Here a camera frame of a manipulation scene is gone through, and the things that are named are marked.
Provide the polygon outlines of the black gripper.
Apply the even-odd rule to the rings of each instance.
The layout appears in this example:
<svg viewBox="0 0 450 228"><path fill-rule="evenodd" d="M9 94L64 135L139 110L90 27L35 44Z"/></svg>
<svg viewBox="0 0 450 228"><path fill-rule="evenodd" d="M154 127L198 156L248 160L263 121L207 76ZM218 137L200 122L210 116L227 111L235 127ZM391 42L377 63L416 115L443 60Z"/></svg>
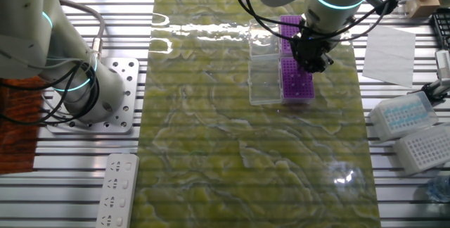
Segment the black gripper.
<svg viewBox="0 0 450 228"><path fill-rule="evenodd" d="M299 67L305 72L315 72L314 65L308 61L316 58L317 72L323 72L334 64L330 56L322 56L330 51L330 42L320 37L297 33L290 41L290 48L293 58L298 60Z"/></svg>

